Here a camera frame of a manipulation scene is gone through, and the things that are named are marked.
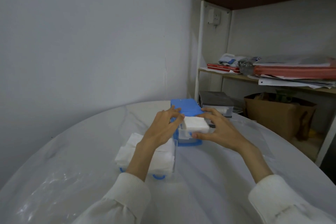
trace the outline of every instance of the sleeve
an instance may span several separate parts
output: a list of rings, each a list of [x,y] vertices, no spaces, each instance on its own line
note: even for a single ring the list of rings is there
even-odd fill
[[[140,223],[150,200],[150,191],[142,180],[122,173],[106,195],[78,216],[73,224]]]
[[[311,206],[279,175],[262,179],[249,194],[249,201],[264,223],[335,223]]]

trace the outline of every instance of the white table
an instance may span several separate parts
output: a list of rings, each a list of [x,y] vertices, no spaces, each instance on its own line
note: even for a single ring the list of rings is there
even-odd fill
[[[120,173],[114,158],[122,143],[133,132],[144,134],[155,114],[169,107],[170,101],[156,101],[115,108],[58,135],[0,191],[0,222],[71,223],[114,184]],[[312,205],[335,213],[336,186],[330,179],[287,141],[258,126],[275,157],[272,167]],[[175,179],[148,176],[146,183],[152,201],[143,223],[260,221],[247,200],[255,184],[242,158],[212,142],[178,147]]]

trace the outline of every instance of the gray lid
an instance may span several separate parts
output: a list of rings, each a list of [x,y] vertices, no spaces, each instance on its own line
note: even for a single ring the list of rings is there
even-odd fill
[[[200,91],[199,96],[201,98],[202,105],[234,106],[230,97],[228,97],[224,92]]]

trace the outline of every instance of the brown paper bag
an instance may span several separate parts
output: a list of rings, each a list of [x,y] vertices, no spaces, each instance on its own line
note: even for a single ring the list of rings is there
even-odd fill
[[[274,93],[268,93],[270,99],[275,99]],[[286,140],[294,136],[298,140],[307,140],[316,104],[292,98],[292,103],[278,103],[254,99],[258,94],[244,98],[247,117],[269,128]]]

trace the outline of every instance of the ribbed cuff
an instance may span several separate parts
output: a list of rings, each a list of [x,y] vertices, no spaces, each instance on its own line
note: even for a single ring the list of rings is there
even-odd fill
[[[279,175],[270,175],[258,182],[249,194],[249,201],[264,223],[292,205],[307,204]]]
[[[113,199],[127,206],[134,216],[140,220],[151,200],[151,193],[147,185],[138,177],[121,173],[104,198]]]

